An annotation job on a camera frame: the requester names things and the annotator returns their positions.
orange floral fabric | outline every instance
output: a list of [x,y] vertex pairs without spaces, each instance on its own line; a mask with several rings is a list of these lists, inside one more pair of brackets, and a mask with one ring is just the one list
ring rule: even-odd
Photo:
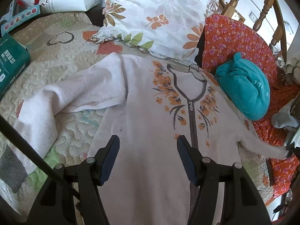
[[[283,129],[272,126],[271,116],[297,96],[300,86],[281,87],[272,51],[253,29],[228,17],[214,14],[206,18],[204,31],[203,69],[214,73],[217,67],[230,60],[234,53],[241,52],[242,58],[253,62],[266,75],[271,89],[270,106],[266,115],[258,121],[253,121],[253,125],[264,142],[273,146],[282,146],[286,133]],[[273,188],[276,198],[288,191],[299,161],[293,155],[287,160],[271,159],[271,163],[275,178]]]
[[[286,132],[283,129],[274,128],[271,124],[271,117],[277,113],[285,104],[297,96],[300,86],[289,85],[280,89],[271,89],[270,106],[266,115],[258,120],[253,121],[254,128],[258,136],[273,146],[282,146],[286,138]],[[286,160],[271,159],[275,184],[274,198],[284,194],[290,188],[291,179],[294,171],[299,165],[296,156]]]
[[[154,90],[156,90],[158,93],[155,93],[155,97],[156,97],[156,102],[158,104],[162,104],[163,103],[163,99],[159,96],[164,96],[164,98],[168,98],[169,100],[169,104],[171,105],[171,109],[169,106],[165,106],[165,111],[166,112],[170,112],[170,114],[174,114],[173,117],[173,128],[174,130],[175,128],[175,124],[176,124],[176,119],[181,123],[181,125],[186,125],[187,121],[183,116],[180,116],[179,111],[181,110],[182,107],[184,107],[185,105],[181,104],[181,99],[179,97],[178,92],[173,89],[172,86],[172,80],[170,78],[170,76],[168,75],[169,72],[166,71],[166,69],[161,65],[160,62],[158,61],[152,61],[153,65],[155,66],[155,72],[154,72],[154,80],[153,80],[153,84],[155,86],[157,86],[157,88],[152,88]],[[181,110],[180,111],[182,115],[185,115],[185,110]]]
[[146,19],[150,22],[149,24],[151,24],[151,29],[156,30],[157,27],[160,27],[162,25],[168,25],[169,21],[167,20],[167,18],[161,14],[159,17],[146,17]]
[[253,62],[264,72],[270,86],[280,86],[272,51],[253,29],[236,20],[214,14],[206,18],[204,31],[203,69],[215,73],[219,65],[232,59],[236,52],[241,52],[242,58]]

orange floral embroidery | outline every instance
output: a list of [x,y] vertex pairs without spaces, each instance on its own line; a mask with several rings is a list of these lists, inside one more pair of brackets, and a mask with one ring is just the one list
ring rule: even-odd
[[163,99],[157,97],[157,98],[156,98],[156,102],[157,102],[158,104],[161,104],[161,103],[163,103]]
[[206,107],[204,107],[204,106],[200,106],[200,111],[201,111],[201,113],[203,113],[205,116],[208,116],[208,114],[209,114],[209,110],[206,108]]
[[177,118],[178,118],[179,122],[181,123],[181,125],[186,125],[187,124],[187,121],[183,117],[177,116]]
[[159,84],[159,80],[154,79],[154,80],[153,80],[153,84],[154,84],[154,85],[158,85],[158,84]]
[[205,129],[205,124],[204,124],[204,123],[200,123],[199,126],[198,126],[198,128],[199,128],[200,130]]
[[[198,115],[199,119],[204,120],[205,123],[200,123],[200,125],[198,126],[200,130],[204,130],[206,127],[207,130],[207,138],[209,137],[209,131],[208,131],[208,125],[209,126],[213,126],[214,123],[217,123],[218,118],[217,118],[217,114],[219,113],[217,110],[217,102],[214,98],[213,93],[215,92],[215,90],[212,87],[208,87],[208,93],[210,93],[211,95],[206,95],[204,100],[202,100],[200,102],[200,110],[197,109],[197,111],[200,113],[200,115]],[[208,115],[214,113],[215,116],[212,119],[208,119]]]
[[[176,90],[173,89],[172,80],[168,75],[165,75],[165,74],[168,74],[168,72],[164,69],[164,67],[161,65],[161,63],[158,61],[152,61],[152,63],[154,65],[154,67],[156,68],[155,72],[154,72],[155,79],[153,80],[153,84],[157,86],[157,88],[152,88],[152,89],[158,91],[158,93],[156,93],[155,96],[164,95],[165,98],[168,98],[169,103],[174,106],[174,107],[172,107],[172,109],[170,109],[170,107],[168,107],[168,106],[165,106],[165,111],[170,112],[170,114],[174,114],[173,127],[175,130],[176,119],[178,119],[178,121],[181,123],[181,125],[187,124],[186,120],[182,116],[178,115],[178,112],[180,111],[180,109],[182,107],[184,107],[185,105],[181,105],[181,99],[179,98],[179,94]],[[157,97],[156,101],[159,104],[162,104],[163,99]]]
[[169,21],[163,14],[161,14],[159,17],[146,17],[146,19],[150,22],[149,24],[151,24],[151,29],[153,30],[156,30],[157,27],[162,25],[169,24]]
[[211,87],[211,86],[209,86],[208,88],[207,88],[207,91],[208,91],[208,93],[210,93],[213,97],[215,96],[215,92],[216,92],[216,90],[213,88],[213,87]]
[[169,99],[171,105],[176,106],[176,105],[180,105],[181,104],[181,99],[178,98],[178,97],[170,96],[168,99]]

cardboard box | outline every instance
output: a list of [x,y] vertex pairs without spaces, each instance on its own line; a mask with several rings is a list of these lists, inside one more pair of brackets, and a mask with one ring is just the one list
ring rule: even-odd
[[0,38],[0,99],[29,63],[25,46],[7,33]]

gray fabric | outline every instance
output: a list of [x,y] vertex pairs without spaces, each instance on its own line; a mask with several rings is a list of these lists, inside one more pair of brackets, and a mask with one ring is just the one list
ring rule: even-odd
[[293,139],[294,135],[295,133],[289,131],[286,135],[283,146],[288,146],[291,143],[291,140]]
[[300,147],[300,128],[298,128],[297,132],[293,135],[293,138],[291,139],[290,143],[294,143],[295,148]]
[[6,146],[0,157],[0,179],[16,193],[26,177],[27,173],[24,166],[9,146]]
[[271,123],[275,128],[285,128],[288,131],[296,132],[299,127],[299,120],[290,115],[290,110],[294,99],[275,113],[271,118]]

wooden chair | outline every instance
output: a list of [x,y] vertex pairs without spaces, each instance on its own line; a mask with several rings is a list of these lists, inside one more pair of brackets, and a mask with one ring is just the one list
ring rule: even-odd
[[[239,0],[231,0],[223,10],[222,15],[231,18],[233,13],[235,12],[236,6],[238,5],[238,1]],[[266,15],[268,14],[268,11],[272,6],[274,6],[278,26],[273,34],[271,45],[275,46],[280,41],[282,56],[284,61],[286,62],[287,61],[287,39],[285,34],[285,27],[284,27],[282,13],[277,0],[264,1],[264,7],[262,9],[262,12],[260,13],[259,19],[255,22],[253,29],[255,31],[258,31],[260,29],[263,20],[266,18]]]

